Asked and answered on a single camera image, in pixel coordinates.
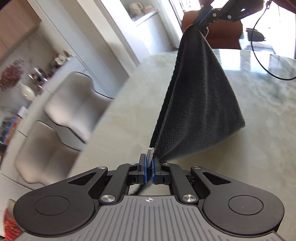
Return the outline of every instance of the chair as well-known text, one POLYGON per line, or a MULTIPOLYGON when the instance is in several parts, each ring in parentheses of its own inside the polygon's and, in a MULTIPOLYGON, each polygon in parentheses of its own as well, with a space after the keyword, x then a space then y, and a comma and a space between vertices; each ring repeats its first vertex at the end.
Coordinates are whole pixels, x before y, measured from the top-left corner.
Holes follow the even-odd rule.
MULTIPOLYGON (((198 11, 189 11, 184 13, 182 21, 182 30, 191 25, 196 19, 198 11)), ((216 21, 208 25, 209 34, 206 37, 209 45, 213 49, 241 49, 239 37, 242 35, 243 27, 241 21, 234 23, 228 21, 216 21)))
POLYGON ((46 105, 45 113, 86 143, 111 101, 93 90, 90 77, 72 72, 46 105))
POLYGON ((50 185, 67 178, 79 153, 63 144, 53 128, 37 121, 15 166, 27 183, 50 185))

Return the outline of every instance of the white leather chair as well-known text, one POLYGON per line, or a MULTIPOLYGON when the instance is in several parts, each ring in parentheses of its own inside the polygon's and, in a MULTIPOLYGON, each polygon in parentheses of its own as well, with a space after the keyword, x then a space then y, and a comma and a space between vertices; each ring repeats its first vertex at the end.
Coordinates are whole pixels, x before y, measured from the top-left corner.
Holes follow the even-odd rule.
POLYGON ((27 183, 50 185, 67 178, 80 151, 63 144, 56 131, 37 121, 15 160, 27 183))
POLYGON ((47 103, 45 113, 86 143, 111 101, 93 90, 89 76, 72 72, 47 103))

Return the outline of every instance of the ribbed gray panel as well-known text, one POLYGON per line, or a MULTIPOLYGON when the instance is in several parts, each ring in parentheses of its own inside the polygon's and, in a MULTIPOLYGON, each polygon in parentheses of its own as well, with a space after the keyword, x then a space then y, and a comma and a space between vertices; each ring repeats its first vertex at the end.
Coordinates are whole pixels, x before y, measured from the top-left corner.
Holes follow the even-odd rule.
POLYGON ((17 241, 282 241, 275 233, 256 238, 233 237, 212 227, 195 206, 174 196, 125 196, 119 204, 103 206, 76 233, 42 238, 23 233, 17 241))

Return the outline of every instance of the gray towel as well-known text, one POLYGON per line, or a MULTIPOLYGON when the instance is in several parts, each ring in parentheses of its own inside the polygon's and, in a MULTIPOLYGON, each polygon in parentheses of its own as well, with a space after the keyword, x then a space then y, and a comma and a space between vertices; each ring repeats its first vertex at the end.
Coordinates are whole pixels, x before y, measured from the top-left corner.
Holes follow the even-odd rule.
POLYGON ((151 139, 160 163, 200 152, 245 122, 231 85, 196 25, 183 34, 175 70, 151 139))

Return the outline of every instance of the tabletop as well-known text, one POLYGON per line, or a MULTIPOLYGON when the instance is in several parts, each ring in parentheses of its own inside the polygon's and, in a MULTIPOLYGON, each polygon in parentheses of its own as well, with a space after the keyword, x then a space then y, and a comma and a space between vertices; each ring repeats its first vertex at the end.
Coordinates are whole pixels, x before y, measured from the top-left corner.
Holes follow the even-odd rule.
MULTIPOLYGON (((246 126, 224 142, 172 163, 203 166, 278 196, 285 206, 279 234, 296 236, 296 82, 270 76, 253 52, 214 50, 236 94, 246 126)), ((296 76, 296 60, 256 53, 270 72, 296 76)), ((105 112, 70 176, 97 166, 138 162, 151 136, 174 70, 177 52, 149 57, 105 112)), ((167 188, 149 195, 169 194, 167 188)))

